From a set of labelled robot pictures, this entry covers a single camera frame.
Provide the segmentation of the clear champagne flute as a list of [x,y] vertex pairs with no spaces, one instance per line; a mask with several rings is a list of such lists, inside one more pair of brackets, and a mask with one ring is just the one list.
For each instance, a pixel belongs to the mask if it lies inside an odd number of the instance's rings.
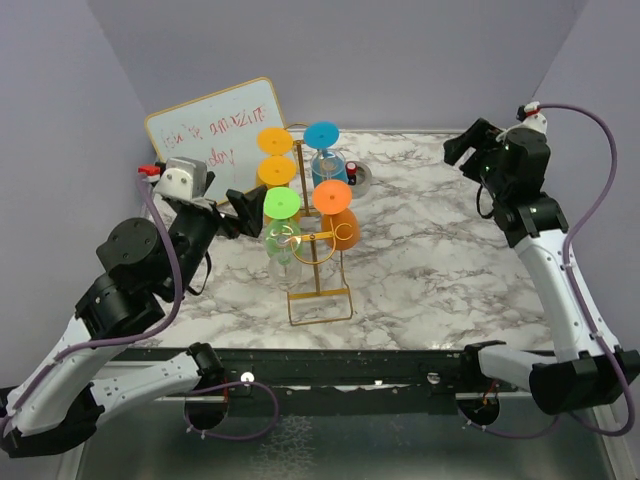
[[302,264],[296,253],[300,243],[291,233],[275,233],[265,240],[269,256],[268,273],[277,288],[290,291],[302,278]]

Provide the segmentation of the blue plastic wine glass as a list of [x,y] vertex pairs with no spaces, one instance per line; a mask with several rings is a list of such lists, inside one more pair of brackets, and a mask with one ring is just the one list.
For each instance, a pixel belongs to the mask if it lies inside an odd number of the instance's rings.
[[339,136],[339,128],[334,123],[322,121],[310,125],[304,131],[303,140],[308,147],[315,149],[316,152],[324,149],[336,150],[333,146],[337,143]]

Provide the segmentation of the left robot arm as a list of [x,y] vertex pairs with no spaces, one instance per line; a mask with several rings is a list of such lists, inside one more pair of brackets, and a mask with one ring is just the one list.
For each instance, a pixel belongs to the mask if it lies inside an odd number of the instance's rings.
[[128,408],[171,394],[210,394],[226,379],[204,343],[127,377],[96,377],[129,345],[174,321],[216,236],[256,238],[263,227],[264,186],[229,190],[232,215],[214,204],[171,200],[176,216],[165,225],[153,201],[158,181],[140,172],[136,183],[149,217],[112,230],[96,250],[104,272],[76,304],[60,340],[27,380],[1,391],[1,448],[11,458],[65,453]]

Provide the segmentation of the frosted clear tumbler glass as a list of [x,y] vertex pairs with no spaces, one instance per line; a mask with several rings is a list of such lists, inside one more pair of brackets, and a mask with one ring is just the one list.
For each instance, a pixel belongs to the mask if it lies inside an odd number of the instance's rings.
[[311,171],[315,187],[327,180],[348,182],[345,158],[336,150],[318,150],[311,160]]

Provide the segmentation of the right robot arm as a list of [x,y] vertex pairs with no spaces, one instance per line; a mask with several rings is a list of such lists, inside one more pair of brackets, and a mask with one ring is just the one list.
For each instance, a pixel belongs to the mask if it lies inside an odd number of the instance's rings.
[[492,218],[528,271],[549,322],[551,357],[502,342],[466,347],[461,383],[481,391],[494,379],[530,392],[548,415],[614,403],[639,374],[639,353],[624,350],[603,322],[567,244],[559,203],[543,192],[551,151],[544,122],[502,130],[483,118],[444,144],[492,200]]

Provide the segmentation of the green plastic wine glass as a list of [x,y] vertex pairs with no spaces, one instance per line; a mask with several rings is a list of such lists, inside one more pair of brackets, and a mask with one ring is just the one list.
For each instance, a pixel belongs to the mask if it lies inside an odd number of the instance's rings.
[[295,216],[301,206],[299,194],[289,187],[273,187],[267,191],[263,213],[268,219],[265,227],[264,246],[269,257],[286,249],[298,249],[301,234]]

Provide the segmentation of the yellow plastic wine glass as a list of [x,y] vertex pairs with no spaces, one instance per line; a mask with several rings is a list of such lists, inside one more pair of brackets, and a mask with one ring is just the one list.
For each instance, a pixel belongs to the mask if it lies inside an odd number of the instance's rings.
[[282,156],[293,148],[294,139],[284,128],[268,127],[258,134],[257,145],[268,155]]
[[266,185],[268,188],[288,187],[296,173],[297,167],[290,158],[270,156],[256,170],[256,185]]

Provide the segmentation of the orange plastic wine glass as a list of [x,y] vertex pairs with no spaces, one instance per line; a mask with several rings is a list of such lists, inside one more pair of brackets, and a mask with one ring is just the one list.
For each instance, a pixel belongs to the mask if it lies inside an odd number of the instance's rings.
[[350,210],[352,192],[340,180],[321,182],[313,191],[312,203],[321,213],[323,231],[333,231],[335,235],[325,242],[330,248],[346,251],[360,240],[360,226],[355,214]]

